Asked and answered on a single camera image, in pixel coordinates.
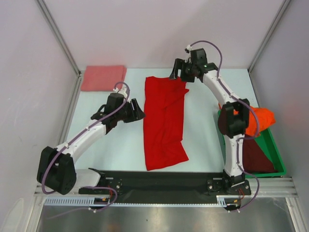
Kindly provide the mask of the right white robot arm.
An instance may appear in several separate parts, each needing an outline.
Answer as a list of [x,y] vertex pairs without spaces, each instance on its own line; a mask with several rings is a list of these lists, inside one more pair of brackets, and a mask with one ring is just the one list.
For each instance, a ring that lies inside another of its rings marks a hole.
[[210,89],[219,104],[221,111],[218,118],[218,129],[225,140],[225,168],[223,170],[222,189],[234,194],[245,182],[243,167],[243,140],[249,126],[249,101],[240,99],[220,76],[219,68],[209,63],[203,48],[185,49],[186,59],[175,59],[171,80],[180,78],[193,83],[199,79]]

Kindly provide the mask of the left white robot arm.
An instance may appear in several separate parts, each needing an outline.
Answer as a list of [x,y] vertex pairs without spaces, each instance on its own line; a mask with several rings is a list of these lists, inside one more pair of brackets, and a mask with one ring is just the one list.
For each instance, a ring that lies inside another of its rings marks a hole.
[[106,189],[102,173],[95,169],[75,168],[76,161],[98,139],[107,135],[119,121],[131,123],[145,118],[136,99],[127,94],[111,93],[107,102],[95,112],[88,124],[72,139],[41,152],[37,181],[44,194],[68,194],[74,187],[91,188],[95,193]]

